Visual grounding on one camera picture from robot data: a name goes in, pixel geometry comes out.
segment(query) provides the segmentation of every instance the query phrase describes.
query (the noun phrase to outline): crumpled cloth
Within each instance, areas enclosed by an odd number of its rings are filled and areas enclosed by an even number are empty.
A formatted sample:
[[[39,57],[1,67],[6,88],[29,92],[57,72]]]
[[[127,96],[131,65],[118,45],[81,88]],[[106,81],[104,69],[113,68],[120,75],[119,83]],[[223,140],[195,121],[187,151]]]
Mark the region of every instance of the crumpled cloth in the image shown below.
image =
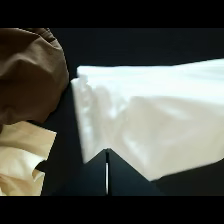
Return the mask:
[[[48,28],[0,28],[0,125],[44,122],[68,84],[63,49]]]
[[[4,125],[0,134],[0,196],[40,196],[47,160],[56,133],[28,122]]]
[[[81,66],[72,80],[84,162],[112,148],[148,180],[224,158],[224,59]]]

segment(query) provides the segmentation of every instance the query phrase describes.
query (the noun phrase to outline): folded white cloth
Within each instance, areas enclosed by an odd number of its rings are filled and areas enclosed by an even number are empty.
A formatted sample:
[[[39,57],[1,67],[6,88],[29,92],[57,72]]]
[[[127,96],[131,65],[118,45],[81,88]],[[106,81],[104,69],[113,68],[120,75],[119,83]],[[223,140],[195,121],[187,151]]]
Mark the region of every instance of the folded white cloth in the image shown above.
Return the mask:
[[[35,169],[48,158],[56,133],[28,122],[4,125],[0,134],[0,196],[39,196],[44,173]]]
[[[78,68],[84,162],[112,148],[148,180],[224,157],[224,60]]]

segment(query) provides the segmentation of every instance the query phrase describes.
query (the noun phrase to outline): white garment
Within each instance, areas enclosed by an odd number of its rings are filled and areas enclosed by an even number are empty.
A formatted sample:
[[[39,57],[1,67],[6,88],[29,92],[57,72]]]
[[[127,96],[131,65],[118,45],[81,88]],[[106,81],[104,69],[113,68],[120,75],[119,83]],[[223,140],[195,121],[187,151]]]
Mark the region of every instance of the white garment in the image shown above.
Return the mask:
[[[28,122],[4,125],[0,134],[0,196],[39,196],[44,173],[35,169],[47,160],[56,133]]]
[[[148,180],[224,158],[224,60],[78,68],[84,162],[112,148]]]

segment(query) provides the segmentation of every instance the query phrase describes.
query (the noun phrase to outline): brown garment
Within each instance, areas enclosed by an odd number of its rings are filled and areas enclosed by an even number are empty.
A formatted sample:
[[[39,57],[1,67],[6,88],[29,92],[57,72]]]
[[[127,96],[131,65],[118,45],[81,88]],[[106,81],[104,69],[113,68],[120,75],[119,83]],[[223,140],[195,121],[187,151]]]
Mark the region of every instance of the brown garment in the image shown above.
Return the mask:
[[[44,122],[67,84],[63,49],[49,29],[0,28],[0,125]]]

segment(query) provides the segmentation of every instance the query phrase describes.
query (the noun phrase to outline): garment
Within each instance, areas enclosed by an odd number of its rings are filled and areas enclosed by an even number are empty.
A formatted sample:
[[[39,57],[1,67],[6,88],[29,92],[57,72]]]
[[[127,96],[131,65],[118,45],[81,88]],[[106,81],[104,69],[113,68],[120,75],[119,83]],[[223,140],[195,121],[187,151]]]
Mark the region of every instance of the garment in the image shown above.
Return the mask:
[[[44,173],[35,169],[47,160],[56,133],[28,122],[4,125],[0,135],[0,196],[39,196]]]
[[[63,49],[47,28],[0,28],[0,125],[44,122],[68,83]]]
[[[72,80],[82,154],[111,148],[148,180],[224,158],[224,60],[85,67]]]

